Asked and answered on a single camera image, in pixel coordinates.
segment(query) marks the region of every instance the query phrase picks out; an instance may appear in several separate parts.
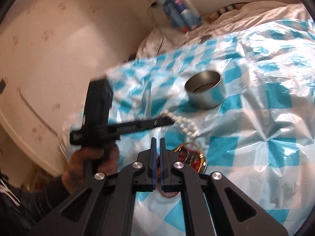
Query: silver bolt head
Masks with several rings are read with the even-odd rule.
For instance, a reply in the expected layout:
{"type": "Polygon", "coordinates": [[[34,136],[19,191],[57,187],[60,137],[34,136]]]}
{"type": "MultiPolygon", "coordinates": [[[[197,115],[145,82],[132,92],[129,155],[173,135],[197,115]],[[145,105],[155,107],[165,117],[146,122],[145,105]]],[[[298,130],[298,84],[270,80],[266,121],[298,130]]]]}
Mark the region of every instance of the silver bolt head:
{"type": "Polygon", "coordinates": [[[213,172],[212,178],[215,180],[220,180],[222,178],[222,174],[220,172],[213,172]]]}
{"type": "Polygon", "coordinates": [[[184,167],[184,163],[178,161],[174,163],[174,167],[177,169],[182,169],[184,167]]]}
{"type": "Polygon", "coordinates": [[[105,174],[102,173],[102,172],[98,172],[98,173],[95,174],[94,178],[96,180],[103,180],[105,178],[105,174]]]}
{"type": "Polygon", "coordinates": [[[142,162],[136,161],[136,162],[133,163],[132,166],[133,166],[135,169],[140,169],[140,168],[143,167],[143,164],[142,164],[142,162]]]}

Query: metal tin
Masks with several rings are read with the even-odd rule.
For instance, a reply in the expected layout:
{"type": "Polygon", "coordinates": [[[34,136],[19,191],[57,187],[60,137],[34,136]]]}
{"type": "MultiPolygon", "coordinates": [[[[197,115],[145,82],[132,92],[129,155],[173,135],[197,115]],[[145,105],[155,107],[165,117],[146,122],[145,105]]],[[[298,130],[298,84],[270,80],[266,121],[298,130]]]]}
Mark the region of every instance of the metal tin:
{"type": "Polygon", "coordinates": [[[203,37],[201,37],[201,38],[199,39],[199,42],[198,42],[198,43],[199,43],[199,44],[202,44],[202,43],[208,41],[210,38],[212,38],[212,34],[204,35],[203,37]]]}
{"type": "Polygon", "coordinates": [[[225,87],[216,71],[203,71],[193,75],[185,84],[189,101],[197,109],[211,109],[225,99],[225,87]]]}

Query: black cable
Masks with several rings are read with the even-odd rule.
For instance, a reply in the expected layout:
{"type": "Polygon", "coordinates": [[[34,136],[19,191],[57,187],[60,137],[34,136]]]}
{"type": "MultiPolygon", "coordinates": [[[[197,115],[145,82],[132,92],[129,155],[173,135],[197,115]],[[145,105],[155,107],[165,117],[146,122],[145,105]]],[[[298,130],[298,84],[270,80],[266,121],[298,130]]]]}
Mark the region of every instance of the black cable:
{"type": "Polygon", "coordinates": [[[153,16],[153,11],[152,11],[152,9],[155,8],[155,7],[157,7],[157,6],[158,6],[158,3],[156,3],[156,2],[152,3],[152,4],[148,7],[148,9],[146,10],[146,13],[147,13],[148,17],[150,18],[151,22],[152,22],[152,23],[155,25],[155,27],[158,29],[158,31],[160,32],[160,34],[161,34],[164,38],[166,38],[173,46],[177,46],[177,45],[174,44],[173,40],[169,39],[169,38],[167,37],[167,35],[166,35],[165,33],[163,33],[162,29],[159,27],[157,21],[155,20],[155,18],[154,18],[154,16],[153,16]]]}
{"type": "Polygon", "coordinates": [[[160,49],[161,49],[162,44],[163,44],[163,41],[164,41],[164,37],[163,37],[163,40],[162,40],[162,42],[161,42],[161,45],[160,45],[160,47],[159,47],[159,49],[158,49],[158,51],[157,51],[157,56],[158,56],[158,53],[160,52],[160,49]]]}

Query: hand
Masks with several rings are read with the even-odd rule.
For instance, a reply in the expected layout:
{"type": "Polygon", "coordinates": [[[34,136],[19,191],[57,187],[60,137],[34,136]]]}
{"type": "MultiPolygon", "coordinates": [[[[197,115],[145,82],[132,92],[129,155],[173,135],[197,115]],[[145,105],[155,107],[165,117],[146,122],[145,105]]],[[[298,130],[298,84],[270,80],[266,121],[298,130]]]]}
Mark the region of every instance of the hand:
{"type": "MultiPolygon", "coordinates": [[[[83,147],[76,151],[68,163],[68,169],[62,176],[62,182],[68,192],[72,194],[75,190],[85,182],[84,178],[84,161],[86,159],[99,159],[102,157],[104,150],[83,147]]],[[[98,172],[102,172],[105,175],[111,175],[117,172],[119,161],[119,149],[114,145],[109,154],[109,159],[103,162],[98,167],[98,172]]]]}

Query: blue and white checkered plastic bag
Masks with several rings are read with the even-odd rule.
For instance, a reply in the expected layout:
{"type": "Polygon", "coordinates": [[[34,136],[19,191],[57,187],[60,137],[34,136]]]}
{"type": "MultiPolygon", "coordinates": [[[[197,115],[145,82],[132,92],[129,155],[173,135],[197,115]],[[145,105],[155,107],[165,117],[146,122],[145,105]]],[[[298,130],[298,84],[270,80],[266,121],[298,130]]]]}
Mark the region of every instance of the blue and white checkered plastic bag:
{"type": "MultiPolygon", "coordinates": [[[[109,122],[151,118],[163,109],[191,118],[207,173],[222,172],[293,235],[315,204],[314,29],[311,20],[274,21],[115,68],[108,74],[109,122]],[[227,97],[197,111],[184,84],[209,69],[223,75],[227,97]]],[[[148,149],[151,137],[165,137],[169,149],[185,141],[176,126],[122,136],[120,167],[148,149]]],[[[133,235],[184,232],[180,195],[137,193],[133,235]]]]}

